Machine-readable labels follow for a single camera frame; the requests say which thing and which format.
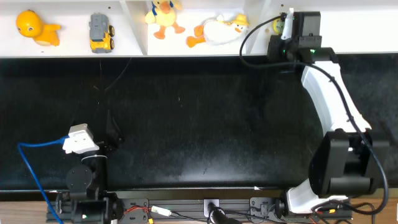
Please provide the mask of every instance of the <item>yellow hat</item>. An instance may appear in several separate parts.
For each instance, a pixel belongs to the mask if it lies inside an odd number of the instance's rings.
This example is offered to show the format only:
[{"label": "yellow hat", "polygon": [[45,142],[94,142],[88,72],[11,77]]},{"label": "yellow hat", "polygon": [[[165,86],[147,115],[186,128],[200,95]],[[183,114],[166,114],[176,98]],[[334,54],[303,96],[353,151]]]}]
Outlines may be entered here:
[{"label": "yellow hat", "polygon": [[238,16],[236,16],[236,19],[232,21],[233,23],[241,26],[248,26],[248,20],[246,19],[246,16],[244,14],[239,13]]}]

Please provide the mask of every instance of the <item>toy truck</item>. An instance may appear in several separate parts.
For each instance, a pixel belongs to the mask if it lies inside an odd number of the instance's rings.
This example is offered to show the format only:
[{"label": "toy truck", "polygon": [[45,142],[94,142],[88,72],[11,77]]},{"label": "toy truck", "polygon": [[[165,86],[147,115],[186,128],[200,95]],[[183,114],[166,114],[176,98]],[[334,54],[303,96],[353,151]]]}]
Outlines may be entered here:
[{"label": "toy truck", "polygon": [[114,27],[109,24],[109,19],[104,14],[91,15],[90,47],[93,53],[110,53],[114,49]]}]

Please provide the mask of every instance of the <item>black table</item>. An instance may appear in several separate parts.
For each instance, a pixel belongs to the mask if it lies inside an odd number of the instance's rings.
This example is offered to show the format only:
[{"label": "black table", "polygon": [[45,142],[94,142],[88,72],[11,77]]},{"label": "black table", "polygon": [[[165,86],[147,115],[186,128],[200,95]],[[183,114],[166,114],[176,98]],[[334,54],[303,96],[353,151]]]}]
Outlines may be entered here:
[{"label": "black table", "polygon": [[[398,55],[339,55],[359,111],[392,143],[385,169],[398,186]],[[16,144],[67,135],[71,125],[98,131],[108,105],[126,142],[108,155],[110,190],[295,186],[322,140],[315,107],[286,69],[251,70],[236,57],[2,59],[0,190],[37,186]],[[24,149],[45,189],[66,189],[80,163],[61,146]]]}]

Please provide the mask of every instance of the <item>yellow duck plush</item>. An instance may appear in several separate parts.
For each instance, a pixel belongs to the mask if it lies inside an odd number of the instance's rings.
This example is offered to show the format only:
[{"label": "yellow duck plush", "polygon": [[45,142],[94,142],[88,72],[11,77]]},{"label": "yellow duck plush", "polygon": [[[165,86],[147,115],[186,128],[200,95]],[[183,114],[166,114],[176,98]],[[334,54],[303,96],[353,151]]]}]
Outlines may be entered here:
[{"label": "yellow duck plush", "polygon": [[20,13],[17,17],[17,28],[21,35],[32,37],[39,45],[60,45],[56,30],[61,29],[61,26],[46,24],[34,11],[27,10]]},{"label": "yellow duck plush", "polygon": [[160,25],[160,31],[156,32],[154,35],[158,39],[165,38],[165,31],[167,27],[174,27],[176,34],[181,34],[185,31],[184,27],[180,27],[176,23],[177,14],[174,8],[181,10],[182,5],[178,1],[168,1],[168,0],[155,0],[152,1],[152,10],[148,12],[145,17],[145,21],[148,24],[157,23]]}]

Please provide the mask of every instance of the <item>white duck plush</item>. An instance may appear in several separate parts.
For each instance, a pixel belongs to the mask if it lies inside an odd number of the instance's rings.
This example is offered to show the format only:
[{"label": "white duck plush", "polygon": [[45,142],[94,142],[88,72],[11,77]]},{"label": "white duck plush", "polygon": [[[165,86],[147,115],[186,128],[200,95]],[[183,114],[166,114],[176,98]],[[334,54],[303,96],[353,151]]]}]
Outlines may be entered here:
[{"label": "white duck plush", "polygon": [[195,36],[188,37],[187,45],[194,47],[199,43],[222,45],[239,39],[248,30],[249,23],[244,14],[238,14],[235,20],[225,22],[223,16],[207,19],[203,25],[195,27]]}]

